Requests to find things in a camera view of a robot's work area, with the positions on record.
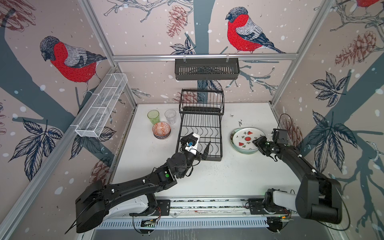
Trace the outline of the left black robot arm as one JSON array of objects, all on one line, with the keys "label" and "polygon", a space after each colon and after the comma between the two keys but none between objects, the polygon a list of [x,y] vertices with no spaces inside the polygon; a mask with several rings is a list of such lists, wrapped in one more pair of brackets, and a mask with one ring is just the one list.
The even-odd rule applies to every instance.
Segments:
[{"label": "left black robot arm", "polygon": [[148,207],[140,216],[148,216],[157,208],[155,193],[167,190],[177,184],[178,179],[189,177],[194,168],[194,161],[207,159],[210,144],[203,153],[198,152],[200,136],[191,133],[183,138],[182,151],[168,158],[166,163],[144,177],[105,185],[101,180],[91,183],[76,199],[76,219],[73,226],[77,233],[85,233],[100,225],[109,210],[128,200],[146,196]]}]

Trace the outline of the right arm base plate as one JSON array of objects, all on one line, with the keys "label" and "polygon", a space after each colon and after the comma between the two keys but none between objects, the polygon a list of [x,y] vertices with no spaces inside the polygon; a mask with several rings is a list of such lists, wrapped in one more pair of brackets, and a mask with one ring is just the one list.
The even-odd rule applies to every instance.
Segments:
[{"label": "right arm base plate", "polygon": [[291,213],[289,210],[275,205],[272,201],[265,201],[262,198],[248,199],[246,207],[252,215],[289,215]]}]

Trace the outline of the black two-tier dish rack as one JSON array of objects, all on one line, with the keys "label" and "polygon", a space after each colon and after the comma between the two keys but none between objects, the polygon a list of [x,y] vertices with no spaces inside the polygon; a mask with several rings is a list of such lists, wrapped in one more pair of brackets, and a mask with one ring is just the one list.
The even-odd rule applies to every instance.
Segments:
[{"label": "black two-tier dish rack", "polygon": [[224,91],[182,89],[178,102],[181,115],[179,140],[191,133],[199,135],[198,152],[203,153],[210,145],[206,160],[220,162],[223,158]]}]

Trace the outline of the pale green plate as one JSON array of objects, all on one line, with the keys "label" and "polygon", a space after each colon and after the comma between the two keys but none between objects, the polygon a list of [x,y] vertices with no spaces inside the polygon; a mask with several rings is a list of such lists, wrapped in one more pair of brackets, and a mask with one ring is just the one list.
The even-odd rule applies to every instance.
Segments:
[{"label": "pale green plate", "polygon": [[231,135],[230,135],[230,144],[232,146],[232,148],[237,151],[238,153],[241,153],[241,154],[244,154],[244,155],[251,155],[251,154],[254,154],[258,151],[258,149],[255,149],[255,150],[242,150],[242,149],[239,149],[235,146],[234,142],[233,142],[233,137],[234,135],[238,132],[242,130],[242,128],[237,128],[237,129],[234,129],[232,132],[231,132]]}]

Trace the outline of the clear drinking glass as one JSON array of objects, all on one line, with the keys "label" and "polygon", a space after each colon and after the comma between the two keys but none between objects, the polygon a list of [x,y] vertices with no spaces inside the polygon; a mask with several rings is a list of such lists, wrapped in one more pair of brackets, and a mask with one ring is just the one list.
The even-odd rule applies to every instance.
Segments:
[{"label": "clear drinking glass", "polygon": [[177,113],[175,110],[169,109],[165,112],[165,117],[169,124],[173,125],[177,122]]}]

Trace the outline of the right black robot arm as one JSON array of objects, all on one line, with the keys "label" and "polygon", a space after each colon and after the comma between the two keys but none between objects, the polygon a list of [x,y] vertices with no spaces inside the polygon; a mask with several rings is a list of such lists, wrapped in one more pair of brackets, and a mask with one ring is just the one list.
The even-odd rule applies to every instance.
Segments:
[{"label": "right black robot arm", "polygon": [[273,140],[261,136],[252,141],[259,152],[267,157],[274,154],[274,160],[283,161],[301,182],[296,194],[269,189],[265,193],[264,207],[273,212],[282,207],[299,214],[303,219],[340,224],[343,216],[341,184],[318,172],[289,144],[288,133],[283,129],[273,129]]}]

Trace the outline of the black hanging wall basket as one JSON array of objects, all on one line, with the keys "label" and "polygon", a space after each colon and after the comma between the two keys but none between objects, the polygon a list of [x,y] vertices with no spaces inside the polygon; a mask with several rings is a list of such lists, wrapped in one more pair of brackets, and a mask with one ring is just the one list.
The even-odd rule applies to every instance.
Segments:
[{"label": "black hanging wall basket", "polygon": [[239,74],[237,58],[175,60],[175,77],[178,81],[236,80]]}]

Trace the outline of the horizontal aluminium frame bar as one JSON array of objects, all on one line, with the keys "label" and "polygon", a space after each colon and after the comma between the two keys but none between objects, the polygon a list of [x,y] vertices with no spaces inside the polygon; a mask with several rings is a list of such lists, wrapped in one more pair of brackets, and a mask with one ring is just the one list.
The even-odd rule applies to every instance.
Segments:
[{"label": "horizontal aluminium frame bar", "polygon": [[234,59],[240,61],[293,61],[299,57],[298,54],[197,54],[197,55],[116,55],[113,60],[116,63],[127,62],[169,62],[176,59]]}]

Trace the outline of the white plate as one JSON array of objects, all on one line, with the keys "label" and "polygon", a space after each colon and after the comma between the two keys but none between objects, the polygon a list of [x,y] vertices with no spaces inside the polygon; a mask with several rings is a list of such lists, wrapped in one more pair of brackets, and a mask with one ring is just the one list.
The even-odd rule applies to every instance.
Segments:
[{"label": "white plate", "polygon": [[255,150],[258,148],[253,144],[253,140],[261,136],[265,136],[265,133],[257,128],[242,128],[234,135],[233,142],[239,149]]}]

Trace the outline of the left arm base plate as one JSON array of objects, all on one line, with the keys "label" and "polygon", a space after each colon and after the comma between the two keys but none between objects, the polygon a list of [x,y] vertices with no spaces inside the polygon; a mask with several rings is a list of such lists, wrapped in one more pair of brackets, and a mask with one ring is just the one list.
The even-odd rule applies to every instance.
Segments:
[{"label": "left arm base plate", "polygon": [[146,216],[168,216],[170,214],[171,201],[170,200],[155,200],[150,201],[146,208],[141,211],[130,213],[130,217],[146,217]]}]

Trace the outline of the aluminium mounting rail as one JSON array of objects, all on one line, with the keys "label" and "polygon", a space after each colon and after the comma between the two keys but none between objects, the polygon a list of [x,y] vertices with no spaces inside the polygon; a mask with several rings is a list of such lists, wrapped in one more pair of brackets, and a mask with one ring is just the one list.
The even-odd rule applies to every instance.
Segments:
[{"label": "aluminium mounting rail", "polygon": [[[124,203],[118,204],[109,209],[103,220],[107,219],[123,219],[129,218],[129,214],[135,211],[139,213],[146,208],[150,201],[155,200],[170,200],[170,214],[164,217],[216,217],[216,216],[287,216],[287,215],[252,215],[250,210],[246,207],[248,199],[262,198],[263,196],[253,196],[252,198],[241,197],[228,197],[228,198],[155,198],[155,197],[137,197],[128,200]],[[295,211],[289,210],[290,214],[296,214]]]}]

